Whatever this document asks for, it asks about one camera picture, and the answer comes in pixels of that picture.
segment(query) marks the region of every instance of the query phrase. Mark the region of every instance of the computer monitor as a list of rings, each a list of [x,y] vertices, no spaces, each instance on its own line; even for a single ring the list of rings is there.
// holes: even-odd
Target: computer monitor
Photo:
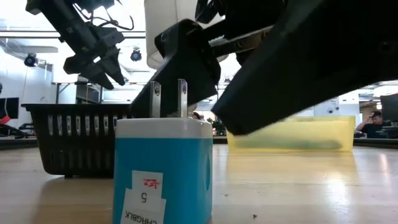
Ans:
[[[380,96],[383,120],[398,121],[398,94]]]
[[[0,98],[0,119],[8,115],[11,119],[18,119],[19,98]]]

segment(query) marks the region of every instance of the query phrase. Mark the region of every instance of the wooden table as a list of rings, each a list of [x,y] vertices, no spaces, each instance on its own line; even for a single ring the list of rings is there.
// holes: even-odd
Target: wooden table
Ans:
[[[214,147],[214,224],[398,223],[398,151],[235,153]],[[0,151],[0,223],[111,223],[113,181],[44,172],[38,149]]]

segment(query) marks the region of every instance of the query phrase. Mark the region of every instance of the black basket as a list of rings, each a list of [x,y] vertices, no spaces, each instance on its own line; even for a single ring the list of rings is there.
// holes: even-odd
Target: black basket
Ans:
[[[32,114],[44,170],[72,177],[113,176],[116,121],[129,105],[22,105]]]

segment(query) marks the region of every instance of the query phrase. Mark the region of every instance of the translucent yellow bin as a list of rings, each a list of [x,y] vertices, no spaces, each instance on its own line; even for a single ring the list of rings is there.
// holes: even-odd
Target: translucent yellow bin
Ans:
[[[227,133],[230,151],[338,151],[353,149],[354,116],[292,117],[247,136]]]

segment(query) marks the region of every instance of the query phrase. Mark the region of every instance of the person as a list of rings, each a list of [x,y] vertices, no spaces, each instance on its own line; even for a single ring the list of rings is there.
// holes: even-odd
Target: person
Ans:
[[[192,113],[192,118],[193,118],[193,119],[201,119],[201,118],[200,118],[200,115],[199,115],[198,113],[196,113],[196,112],[193,112],[193,113]]]
[[[368,138],[386,138],[384,135],[378,133],[384,126],[389,126],[383,122],[383,117],[380,111],[373,111],[370,116],[356,127],[357,131],[366,133]]]

